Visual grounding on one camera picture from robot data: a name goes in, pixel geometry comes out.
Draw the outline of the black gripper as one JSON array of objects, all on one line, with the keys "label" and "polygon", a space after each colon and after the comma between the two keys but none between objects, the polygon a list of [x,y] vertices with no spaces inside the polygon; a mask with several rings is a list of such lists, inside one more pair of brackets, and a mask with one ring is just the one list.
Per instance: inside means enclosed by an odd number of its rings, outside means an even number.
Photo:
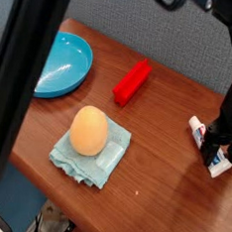
[{"label": "black gripper", "polygon": [[226,146],[229,162],[232,164],[232,83],[220,105],[220,115],[207,126],[200,152],[203,163],[211,165],[220,145]]}]

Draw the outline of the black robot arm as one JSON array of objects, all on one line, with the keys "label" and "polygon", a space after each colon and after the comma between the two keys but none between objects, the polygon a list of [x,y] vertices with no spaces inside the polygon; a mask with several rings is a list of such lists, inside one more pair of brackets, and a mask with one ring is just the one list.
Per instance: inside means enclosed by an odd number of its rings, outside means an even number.
[{"label": "black robot arm", "polygon": [[[166,11],[186,0],[154,0]],[[192,0],[222,22],[232,43],[232,0]],[[0,43],[0,179],[21,129],[69,0],[14,0]],[[232,163],[232,84],[218,118],[207,126],[201,154],[211,164],[221,146]]]}]

